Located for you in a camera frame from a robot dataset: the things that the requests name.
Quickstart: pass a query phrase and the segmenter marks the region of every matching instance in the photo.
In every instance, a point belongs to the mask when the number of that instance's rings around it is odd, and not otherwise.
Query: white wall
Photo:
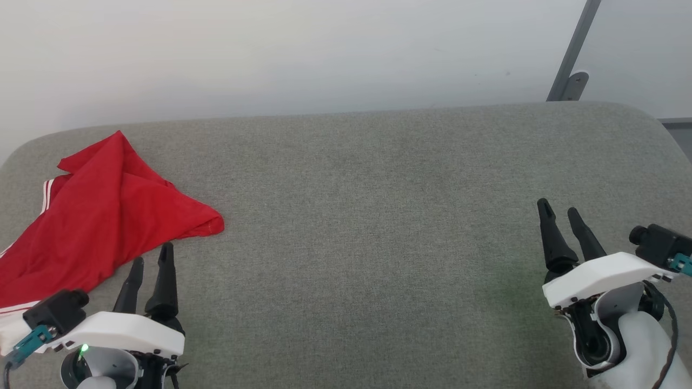
[[[544,101],[583,5],[6,1],[0,162],[91,125]]]
[[[690,0],[603,0],[574,66],[589,73],[580,100],[692,117],[691,19]]]

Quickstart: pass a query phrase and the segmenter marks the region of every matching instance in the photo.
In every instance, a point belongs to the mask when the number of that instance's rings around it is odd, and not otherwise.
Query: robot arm
[[[142,258],[133,261],[112,312],[87,317],[82,309],[89,298],[83,291],[63,290],[24,312],[32,332],[6,357],[8,373],[33,352],[72,350],[65,356],[60,376],[68,389],[163,389],[184,366],[178,357],[185,347],[185,332],[176,318],[173,245],[161,247],[154,294],[145,306],[146,316],[135,314],[142,284]]]
[[[563,239],[547,200],[538,201],[548,273],[543,294],[556,315],[567,319],[574,353],[592,388],[692,388],[675,353],[677,319],[651,282],[692,273],[692,239],[660,226],[636,227],[630,241],[637,255],[606,255],[576,209],[568,212],[584,263]],[[664,306],[673,318],[673,342],[658,320]]]

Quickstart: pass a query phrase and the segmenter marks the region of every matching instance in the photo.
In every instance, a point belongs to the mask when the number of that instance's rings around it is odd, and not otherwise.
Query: white stripe
[[[0,253],[0,258],[2,258],[2,256],[5,255],[5,253],[7,253],[7,250],[9,250],[10,247],[12,247],[13,244],[15,244],[15,243],[14,243],[14,242],[10,243],[10,245],[7,246],[7,248],[4,249],[4,250],[2,251],[2,253]]]
[[[46,186],[48,185],[48,182],[44,182],[44,205],[41,207],[41,213],[46,212],[46,202],[48,199],[46,198]]]
[[[51,187],[53,186],[53,179],[48,181],[48,190],[46,190],[46,198],[48,201],[46,202],[46,209],[51,207]]]
[[[13,314],[16,312],[26,311],[27,309],[36,305],[37,302],[38,301],[25,302],[24,304],[17,304],[11,307],[0,308],[0,316],[4,316],[4,314]]]

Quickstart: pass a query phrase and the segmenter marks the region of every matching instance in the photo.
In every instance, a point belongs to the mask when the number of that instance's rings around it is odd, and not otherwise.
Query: red shirt
[[[90,291],[162,243],[224,230],[211,207],[180,193],[121,132],[60,161],[44,211],[0,256],[0,308],[60,289]]]

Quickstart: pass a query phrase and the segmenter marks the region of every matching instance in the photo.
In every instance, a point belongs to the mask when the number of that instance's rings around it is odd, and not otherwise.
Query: gray cushion
[[[186,388],[582,388],[570,330],[541,291],[536,200],[567,242],[576,206],[604,249],[658,223],[692,235],[692,165],[646,114],[540,103],[77,129],[0,169],[0,246],[37,216],[60,158],[122,130],[216,208],[226,230],[174,242]],[[140,310],[153,289],[145,256]],[[111,309],[129,267],[91,293]],[[692,280],[662,287],[692,367]],[[15,388],[59,388],[65,351]]]

